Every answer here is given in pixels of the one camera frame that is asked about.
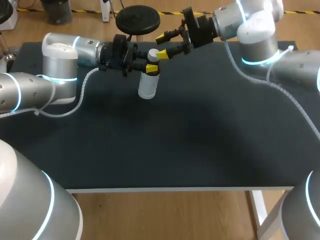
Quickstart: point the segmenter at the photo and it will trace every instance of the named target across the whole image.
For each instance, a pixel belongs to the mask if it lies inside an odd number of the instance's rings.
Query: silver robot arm
[[[42,52],[46,46],[61,43],[65,44],[78,53],[78,65],[84,67],[96,68],[100,64],[100,53],[105,44],[102,41],[86,38],[82,36],[74,36],[69,34],[48,33],[42,41]]]
[[[73,102],[77,89],[77,61],[77,51],[55,43],[43,52],[43,74],[0,74],[0,113]]]
[[[320,51],[291,51],[278,49],[275,23],[284,15],[282,0],[236,0],[213,11],[213,16],[195,18],[191,7],[184,9],[184,19],[178,29],[166,31],[156,38],[161,44],[181,35],[179,47],[167,48],[157,55],[160,60],[171,59],[189,45],[199,48],[219,37],[226,41],[238,37],[243,69],[255,77],[320,91]]]

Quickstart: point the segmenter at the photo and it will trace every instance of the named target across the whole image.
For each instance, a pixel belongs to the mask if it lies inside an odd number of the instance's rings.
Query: white bottle
[[[159,58],[157,56],[157,53],[159,50],[157,49],[150,49],[148,52],[148,63],[152,65],[158,65],[159,64]],[[139,83],[139,89],[138,94],[143,99],[152,99],[157,90],[158,80],[160,76],[160,71],[158,70],[155,72],[150,73],[144,73],[141,72],[140,77],[140,83]]]

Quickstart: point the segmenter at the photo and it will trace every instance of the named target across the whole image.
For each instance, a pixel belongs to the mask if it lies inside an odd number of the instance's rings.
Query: black tabletop
[[[230,48],[239,62],[238,43]],[[78,95],[90,70],[78,68]],[[22,46],[18,71],[42,73],[41,43]],[[138,72],[97,72],[77,112],[2,119],[0,139],[66,189],[294,186],[320,167],[320,143],[296,107],[240,77],[221,42],[161,62],[151,100],[138,96],[139,80]],[[320,96],[287,89],[320,128]],[[65,113],[77,101],[46,111]]]

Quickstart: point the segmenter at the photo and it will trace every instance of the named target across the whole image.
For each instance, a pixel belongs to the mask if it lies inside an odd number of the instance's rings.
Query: cable
[[[267,82],[270,82],[270,74],[271,74],[271,69],[272,67],[275,65],[275,63],[280,59],[282,58],[284,55],[286,55],[288,52],[292,52],[294,50],[294,46],[290,45],[288,46],[288,48],[283,51],[282,53],[280,53],[280,56],[275,60],[273,61],[273,63],[270,64],[269,66],[269,69],[268,69],[268,72],[266,73],[266,81]]]
[[[228,54],[228,57],[234,67],[234,69],[244,78],[248,79],[251,83],[254,84],[263,84],[263,85],[267,85],[271,88],[277,89],[278,91],[282,92],[284,95],[286,95],[291,102],[293,102],[293,104],[296,106],[296,108],[300,111],[300,113],[302,114],[302,116],[305,118],[305,120],[307,121],[307,123],[309,124],[310,128],[312,129],[312,131],[314,132],[315,136],[318,138],[318,140],[320,141],[320,133],[318,131],[318,129],[316,128],[316,126],[314,125],[314,123],[312,122],[312,120],[310,119],[310,117],[308,116],[308,114],[306,113],[306,111],[302,108],[302,106],[298,103],[298,101],[285,89],[283,89],[282,87],[280,87],[279,85],[270,82],[270,81],[265,81],[265,80],[261,80],[258,78],[254,78],[251,76],[246,75],[243,71],[240,70],[240,68],[238,67],[238,65],[236,64],[232,53],[230,51],[230,47],[227,41],[224,41],[224,46],[226,49],[226,52]]]
[[[90,72],[88,72],[87,75],[85,76],[85,78],[83,80],[83,83],[82,83],[82,87],[81,87],[81,94],[80,94],[79,102],[75,106],[75,108],[72,109],[71,111],[68,111],[68,112],[63,113],[63,114],[50,114],[50,113],[47,113],[47,112],[43,111],[43,109],[48,105],[48,103],[50,103],[52,101],[53,96],[55,95],[56,86],[53,84],[52,91],[51,91],[51,97],[50,97],[51,100],[50,100],[50,102],[48,101],[42,108],[40,108],[40,109],[27,108],[27,109],[22,109],[22,110],[18,110],[18,111],[7,112],[7,113],[4,113],[4,114],[0,114],[0,119],[6,118],[6,117],[10,117],[10,116],[13,116],[13,115],[17,115],[17,114],[26,113],[26,112],[32,112],[32,111],[37,116],[39,114],[42,114],[42,115],[44,115],[46,117],[49,117],[49,118],[61,118],[61,117],[65,117],[65,116],[68,116],[70,114],[73,114],[75,111],[77,111],[80,108],[80,106],[82,104],[82,101],[84,99],[84,94],[85,94],[85,87],[86,87],[86,84],[87,84],[87,81],[88,81],[89,77],[91,76],[91,74],[93,74],[93,73],[95,73],[97,71],[99,71],[98,67],[93,69],[93,70],[91,70]]]
[[[53,81],[49,76],[46,76],[46,75],[43,75],[43,74],[38,74],[38,75],[36,75],[36,77],[42,77],[42,78],[44,78],[44,79],[46,79],[46,80],[49,80],[49,81],[51,81],[51,85],[52,85],[51,96],[50,96],[48,102],[47,102],[45,105],[43,105],[42,108],[40,108],[40,110],[43,110],[43,109],[44,109],[46,106],[48,106],[48,105],[52,102],[52,100],[54,99],[55,94],[56,94],[56,85],[55,85],[54,81]]]
[[[36,0],[33,0],[33,3],[30,6],[25,6],[25,7],[20,6],[19,3],[20,3],[20,0],[18,0],[18,3],[17,3],[20,9],[28,9],[28,8],[31,8],[33,5],[35,5]]]
[[[93,73],[95,73],[97,71],[99,71],[98,67],[93,69],[93,70],[91,70],[90,72],[88,72],[87,75],[85,76],[85,78],[83,80],[83,83],[82,83],[82,87],[81,87],[80,99],[79,99],[79,102],[75,106],[74,109],[72,109],[71,111],[68,111],[66,113],[63,113],[63,114],[50,114],[50,113],[47,113],[47,112],[39,109],[39,110],[35,111],[34,114],[36,114],[36,115],[42,114],[42,115],[44,115],[46,117],[49,117],[49,118],[62,118],[62,117],[66,117],[66,116],[68,116],[70,114],[73,114],[75,111],[77,111],[80,108],[80,106],[82,104],[82,101],[84,99],[86,84],[87,84],[87,81],[88,81],[89,77],[91,76],[91,74],[93,74]]]

